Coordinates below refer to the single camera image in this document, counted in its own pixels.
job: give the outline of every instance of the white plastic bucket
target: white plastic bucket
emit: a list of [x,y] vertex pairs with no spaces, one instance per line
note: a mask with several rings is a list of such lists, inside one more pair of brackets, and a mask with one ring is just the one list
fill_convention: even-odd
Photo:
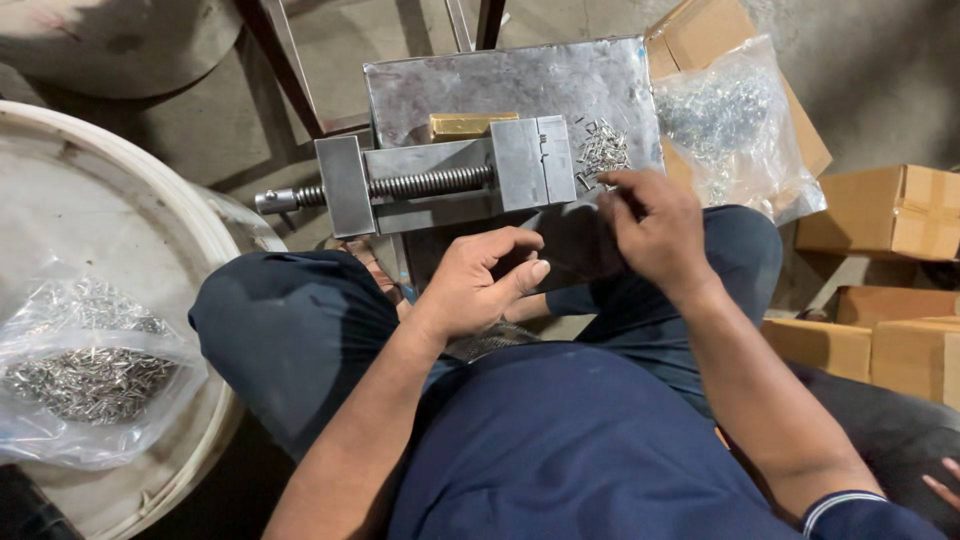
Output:
[[84,94],[149,97],[213,69],[241,26],[233,0],[0,2],[0,62]]
[[[222,219],[253,224],[251,246],[283,249],[249,210],[234,203],[235,212],[215,211],[214,200],[225,208],[228,200],[202,196],[128,141],[51,110],[0,102],[0,184],[0,298],[22,290],[52,253],[127,291],[195,341],[186,312],[200,284],[240,255]],[[97,473],[23,467],[87,540],[130,538],[204,477],[241,411],[210,370],[180,418],[132,464]]]

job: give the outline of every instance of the clear plastic bag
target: clear plastic bag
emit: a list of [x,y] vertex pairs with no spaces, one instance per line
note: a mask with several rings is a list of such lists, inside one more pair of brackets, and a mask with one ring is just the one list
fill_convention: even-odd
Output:
[[705,206],[743,205],[777,225],[827,208],[804,166],[769,36],[653,86],[660,129]]
[[101,470],[150,448],[206,380],[206,361],[107,282],[60,261],[0,329],[0,454]]

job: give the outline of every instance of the striped sleeve cuff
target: striped sleeve cuff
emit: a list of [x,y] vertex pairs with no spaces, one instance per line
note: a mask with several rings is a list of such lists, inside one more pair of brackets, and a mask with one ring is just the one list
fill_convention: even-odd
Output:
[[810,537],[810,534],[813,533],[813,528],[817,525],[817,520],[820,519],[825,512],[840,503],[846,503],[849,501],[878,501],[881,503],[890,502],[886,498],[880,497],[876,493],[871,493],[869,491],[838,491],[837,493],[826,495],[811,505],[806,511],[804,518],[801,520],[801,523],[804,524],[804,538]]

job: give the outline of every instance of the hand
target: hand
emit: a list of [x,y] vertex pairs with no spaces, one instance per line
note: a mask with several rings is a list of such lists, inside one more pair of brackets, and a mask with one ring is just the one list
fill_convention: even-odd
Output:
[[[457,238],[405,323],[442,344],[490,328],[550,271],[550,263],[536,259],[542,248],[538,233],[516,227]],[[517,254],[528,260],[495,281],[491,269],[507,255]]]
[[697,197],[654,171],[604,173],[617,190],[597,204],[630,267],[675,304],[714,282],[704,252],[704,216]]
[[[957,481],[960,481],[960,465],[957,465],[957,462],[949,457],[944,457],[943,463],[944,467],[950,471],[953,477],[956,478]],[[930,489],[939,495],[941,499],[946,501],[950,506],[953,506],[956,511],[960,512],[960,497],[957,497],[948,487],[937,481],[934,477],[924,475],[924,482],[930,486]]]

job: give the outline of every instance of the cardboard box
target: cardboard box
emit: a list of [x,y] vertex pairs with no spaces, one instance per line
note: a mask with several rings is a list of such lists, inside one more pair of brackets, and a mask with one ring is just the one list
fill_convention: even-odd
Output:
[[877,324],[871,375],[877,386],[960,409],[960,318]]
[[[647,30],[650,77],[658,79],[685,70],[704,69],[756,35],[754,23],[737,0],[686,0]],[[804,164],[814,177],[820,176],[833,158],[786,80],[783,87]],[[689,167],[670,148],[666,138],[663,153],[670,177],[690,185]]]
[[837,323],[873,328],[883,321],[905,321],[960,314],[960,292],[900,287],[839,287]]
[[781,358],[831,375],[870,382],[872,332],[791,319],[765,319],[760,333]]
[[797,249],[952,260],[960,247],[960,175],[895,165],[820,179],[828,208],[800,220]]

